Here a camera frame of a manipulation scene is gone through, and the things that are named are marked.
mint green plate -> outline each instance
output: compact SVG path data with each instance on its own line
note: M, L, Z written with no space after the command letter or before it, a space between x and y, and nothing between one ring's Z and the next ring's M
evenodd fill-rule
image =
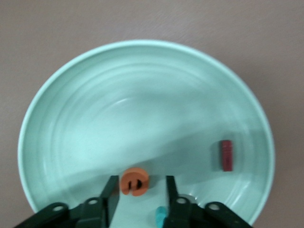
M234 144L223 172L219 141ZM19 172L34 211L97 196L110 175L151 175L140 197L121 195L111 228L149 228L166 206L165 175L199 205L220 201L253 223L274 176L265 114L226 66L154 40L114 43L61 67L38 91L19 137Z

brown table surface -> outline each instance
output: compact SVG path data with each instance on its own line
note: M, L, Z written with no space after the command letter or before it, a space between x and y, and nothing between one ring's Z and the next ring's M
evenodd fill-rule
M0 227L33 213L19 180L17 143L41 85L85 51L142 38L204 51L248 84L268 116L276 146L274 184L254 226L303 227L303 0L2 0Z

plate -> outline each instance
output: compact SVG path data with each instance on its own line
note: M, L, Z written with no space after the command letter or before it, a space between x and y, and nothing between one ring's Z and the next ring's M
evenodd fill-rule
M219 142L233 142L223 172ZM156 227L165 175L200 206L225 203L252 224L269 195L274 145L249 88L222 63L183 45L131 40L71 60L41 87L19 136L19 172L34 211L97 196L111 175L141 167L150 188L121 194L111 227Z

orange round piece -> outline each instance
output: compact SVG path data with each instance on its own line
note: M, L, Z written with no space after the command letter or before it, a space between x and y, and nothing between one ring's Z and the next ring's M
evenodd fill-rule
M149 174L142 168L127 169L120 180L120 189L124 195L130 191L133 196L143 195L149 188Z

round plate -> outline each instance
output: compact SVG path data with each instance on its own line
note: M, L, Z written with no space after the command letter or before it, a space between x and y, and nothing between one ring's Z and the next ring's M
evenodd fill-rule
M219 142L234 146L232 172ZM274 175L265 114L248 87L210 56L182 45L133 40L86 52L61 67L30 104L19 172L31 207L75 207L111 175L144 168L150 189L121 198L111 228L156 227L165 175L200 206L220 201L253 223Z

